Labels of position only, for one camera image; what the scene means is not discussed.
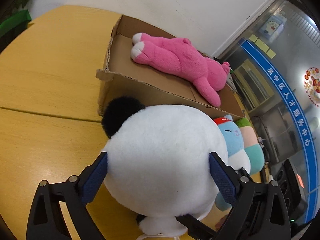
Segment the blue banner strip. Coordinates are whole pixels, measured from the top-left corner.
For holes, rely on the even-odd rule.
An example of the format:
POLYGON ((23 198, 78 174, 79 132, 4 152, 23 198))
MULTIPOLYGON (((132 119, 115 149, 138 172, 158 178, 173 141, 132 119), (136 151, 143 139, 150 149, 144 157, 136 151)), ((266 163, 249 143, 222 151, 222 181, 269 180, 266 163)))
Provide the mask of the blue banner strip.
POLYGON ((308 207, 304 222, 309 222, 316 215, 319 182, 317 153, 310 126, 293 91, 270 60, 267 59, 249 40, 242 38, 239 44, 247 55, 250 56, 251 59, 253 59, 260 69, 268 76, 269 80, 280 94, 283 103, 285 103, 297 129, 304 152, 306 173, 308 177, 308 207))

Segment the cardboard box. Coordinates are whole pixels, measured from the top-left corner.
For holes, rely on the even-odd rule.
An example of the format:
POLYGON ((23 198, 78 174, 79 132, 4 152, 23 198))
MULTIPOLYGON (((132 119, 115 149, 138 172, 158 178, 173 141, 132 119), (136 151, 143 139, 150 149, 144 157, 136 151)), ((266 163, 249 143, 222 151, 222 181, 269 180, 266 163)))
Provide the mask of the cardboard box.
POLYGON ((111 100, 120 96, 131 96, 146 106, 191 106, 211 118, 230 114, 233 120, 239 120, 245 116, 236 100, 235 92, 229 85, 225 85, 218 92, 221 106, 216 108, 211 106, 190 82, 133 62, 130 57, 132 37, 140 32, 151 36, 172 37, 170 33, 137 18, 120 16, 112 29, 104 66, 96 73, 100 80, 99 115, 103 115, 111 100))

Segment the pink bear plush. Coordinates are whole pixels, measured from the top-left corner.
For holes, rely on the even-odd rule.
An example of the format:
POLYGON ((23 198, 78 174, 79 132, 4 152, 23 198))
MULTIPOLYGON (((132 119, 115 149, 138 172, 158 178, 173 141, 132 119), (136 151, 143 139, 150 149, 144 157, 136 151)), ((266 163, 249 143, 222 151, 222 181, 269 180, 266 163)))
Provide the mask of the pink bear plush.
POLYGON ((220 107, 218 91, 230 73, 228 62, 204 57, 187 38, 164 38, 136 33, 132 37, 131 59, 156 70, 191 82, 212 106, 220 107))

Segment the red round window sticker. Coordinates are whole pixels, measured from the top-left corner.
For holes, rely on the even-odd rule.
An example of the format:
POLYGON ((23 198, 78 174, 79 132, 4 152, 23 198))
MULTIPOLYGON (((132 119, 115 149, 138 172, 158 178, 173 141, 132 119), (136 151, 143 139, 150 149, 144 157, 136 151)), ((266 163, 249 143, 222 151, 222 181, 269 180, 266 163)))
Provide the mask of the red round window sticker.
POLYGON ((309 100, 316 107, 320 104, 320 73, 319 68, 311 67, 306 70, 304 75, 304 88, 309 100))

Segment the yellow sticky notes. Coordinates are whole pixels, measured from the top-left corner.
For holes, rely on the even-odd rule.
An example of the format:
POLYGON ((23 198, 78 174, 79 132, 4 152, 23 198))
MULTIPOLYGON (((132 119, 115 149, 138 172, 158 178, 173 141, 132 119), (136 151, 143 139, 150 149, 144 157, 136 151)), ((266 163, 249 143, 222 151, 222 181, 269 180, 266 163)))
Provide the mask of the yellow sticky notes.
POLYGON ((249 40, 262 50, 270 59, 273 59, 276 56, 276 53, 254 34, 249 37, 249 40))

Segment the light blue plush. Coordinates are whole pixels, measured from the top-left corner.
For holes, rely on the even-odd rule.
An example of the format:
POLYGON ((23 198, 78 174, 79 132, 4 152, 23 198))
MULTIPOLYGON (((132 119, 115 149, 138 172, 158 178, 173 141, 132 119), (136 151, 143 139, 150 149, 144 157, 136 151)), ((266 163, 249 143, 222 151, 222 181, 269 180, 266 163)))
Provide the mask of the light blue plush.
POLYGON ((240 128, 233 121, 230 115, 216 118, 213 120, 226 141, 228 151, 228 166, 234 170, 244 168, 248 173, 251 171, 251 163, 244 150, 244 139, 240 128))

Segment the cartoon poster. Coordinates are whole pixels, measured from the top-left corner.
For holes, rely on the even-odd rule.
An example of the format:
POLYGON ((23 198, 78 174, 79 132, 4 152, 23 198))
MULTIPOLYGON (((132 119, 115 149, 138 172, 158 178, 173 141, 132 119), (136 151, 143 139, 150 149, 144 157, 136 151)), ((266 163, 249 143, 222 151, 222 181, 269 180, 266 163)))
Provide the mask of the cartoon poster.
POLYGON ((281 15, 271 15, 259 29, 259 33, 272 42, 284 30, 286 22, 287 19, 281 15))

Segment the white panda plush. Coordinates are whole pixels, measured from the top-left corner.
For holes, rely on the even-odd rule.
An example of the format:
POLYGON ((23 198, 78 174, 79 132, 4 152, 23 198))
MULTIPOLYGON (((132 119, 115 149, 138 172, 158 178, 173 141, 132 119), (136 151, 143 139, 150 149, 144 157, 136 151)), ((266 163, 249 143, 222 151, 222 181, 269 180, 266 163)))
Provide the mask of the white panda plush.
POLYGON ((208 215, 219 191, 209 155, 228 159, 225 139, 208 115, 184 105, 146 107, 123 96, 108 104, 101 124, 108 138, 105 186, 143 216, 144 234, 178 237, 187 231, 178 216, 208 215))

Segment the black box device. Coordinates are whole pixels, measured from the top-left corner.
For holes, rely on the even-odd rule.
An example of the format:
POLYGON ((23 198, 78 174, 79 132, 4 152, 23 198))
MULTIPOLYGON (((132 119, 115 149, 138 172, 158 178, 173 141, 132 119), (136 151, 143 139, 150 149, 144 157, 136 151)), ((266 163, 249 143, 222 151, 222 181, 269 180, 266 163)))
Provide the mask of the black box device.
POLYGON ((293 222, 304 215, 308 203, 304 192, 304 184, 295 165, 286 159, 275 176, 287 207, 289 219, 293 222))

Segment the pink teal green-haired plush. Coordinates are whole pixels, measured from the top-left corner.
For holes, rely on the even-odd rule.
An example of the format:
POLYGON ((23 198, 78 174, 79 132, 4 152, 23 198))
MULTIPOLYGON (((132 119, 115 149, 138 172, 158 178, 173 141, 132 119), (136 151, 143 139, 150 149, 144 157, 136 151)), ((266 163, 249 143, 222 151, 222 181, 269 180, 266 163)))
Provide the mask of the pink teal green-haired plush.
POLYGON ((241 118, 235 123, 240 128, 244 140, 244 150, 248 155, 251 164, 250 174, 259 173, 263 169, 265 157, 263 150, 259 145, 255 130, 247 118, 241 118))

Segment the green cloth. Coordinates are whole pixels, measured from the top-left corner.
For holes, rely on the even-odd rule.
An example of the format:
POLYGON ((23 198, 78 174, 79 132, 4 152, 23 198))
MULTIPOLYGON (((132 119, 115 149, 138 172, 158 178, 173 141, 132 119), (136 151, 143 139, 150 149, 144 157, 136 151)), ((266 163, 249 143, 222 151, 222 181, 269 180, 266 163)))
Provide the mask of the green cloth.
POLYGON ((31 22, 31 16, 28 10, 15 12, 1 23, 0 37, 3 37, 10 31, 21 33, 27 28, 29 22, 31 22))

